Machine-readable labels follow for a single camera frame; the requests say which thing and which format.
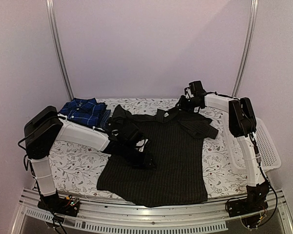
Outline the black pinstriped long sleeve shirt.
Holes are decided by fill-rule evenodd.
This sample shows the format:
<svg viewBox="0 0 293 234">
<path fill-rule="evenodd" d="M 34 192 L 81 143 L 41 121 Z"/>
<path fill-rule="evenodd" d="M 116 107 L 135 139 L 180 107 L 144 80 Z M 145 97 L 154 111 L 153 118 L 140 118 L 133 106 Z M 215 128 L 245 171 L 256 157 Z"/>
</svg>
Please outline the black pinstriped long sleeve shirt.
<svg viewBox="0 0 293 234">
<path fill-rule="evenodd" d="M 125 156 L 121 147 L 107 149 L 109 159 L 98 178 L 98 190 L 149 208 L 207 200 L 203 142 L 218 135 L 210 118 L 176 107 L 153 116 L 134 115 L 118 105 L 109 123 L 111 129 L 138 130 L 148 141 L 137 156 Z"/>
</svg>

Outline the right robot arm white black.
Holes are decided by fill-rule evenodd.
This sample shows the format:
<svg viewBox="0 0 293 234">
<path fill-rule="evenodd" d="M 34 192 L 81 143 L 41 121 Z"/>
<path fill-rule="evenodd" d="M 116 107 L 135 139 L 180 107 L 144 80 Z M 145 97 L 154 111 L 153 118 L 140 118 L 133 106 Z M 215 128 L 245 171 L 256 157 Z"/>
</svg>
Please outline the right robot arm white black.
<svg viewBox="0 0 293 234">
<path fill-rule="evenodd" d="M 210 107 L 228 113 L 229 131 L 239 143 L 248 177 L 248 198 L 242 206 L 246 212 L 254 212 L 261 206 L 261 198 L 268 194 L 270 184 L 261 167 L 261 155 L 256 142 L 256 119 L 250 99 L 207 92 L 192 97 L 182 95 L 176 107 L 188 112 L 193 112 L 195 108 Z"/>
</svg>

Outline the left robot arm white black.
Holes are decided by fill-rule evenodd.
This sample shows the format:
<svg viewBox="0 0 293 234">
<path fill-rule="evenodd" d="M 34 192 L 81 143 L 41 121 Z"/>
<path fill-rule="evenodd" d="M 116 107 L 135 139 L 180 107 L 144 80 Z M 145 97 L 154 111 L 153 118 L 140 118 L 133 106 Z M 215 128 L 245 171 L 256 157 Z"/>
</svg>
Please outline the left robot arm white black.
<svg viewBox="0 0 293 234">
<path fill-rule="evenodd" d="M 129 119 L 111 117 L 106 130 L 89 128 L 57 113 L 54 106 L 47 106 L 25 125 L 24 138 L 18 142 L 18 146 L 25 150 L 28 166 L 44 196 L 43 202 L 53 212 L 63 207 L 62 199 L 57 197 L 48 160 L 56 140 L 80 144 L 105 154 L 119 155 L 134 168 L 156 168 L 151 153 L 147 151 L 148 138 Z"/>
</svg>

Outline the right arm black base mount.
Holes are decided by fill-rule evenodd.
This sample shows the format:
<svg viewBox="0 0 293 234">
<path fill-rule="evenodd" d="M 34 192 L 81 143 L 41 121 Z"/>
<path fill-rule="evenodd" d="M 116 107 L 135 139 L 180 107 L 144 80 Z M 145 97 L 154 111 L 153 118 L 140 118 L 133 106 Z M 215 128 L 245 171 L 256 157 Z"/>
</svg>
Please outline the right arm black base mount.
<svg viewBox="0 0 293 234">
<path fill-rule="evenodd" d="M 269 193 L 269 185 L 265 182 L 258 184 L 256 187 L 246 186 L 246 198 L 230 198 L 225 203 L 225 210 L 229 217 L 236 217 L 257 212 L 255 215 L 247 216 L 241 219 L 244 227 L 248 229 L 258 228 L 261 221 L 264 219 L 268 203 L 266 196 Z"/>
</svg>

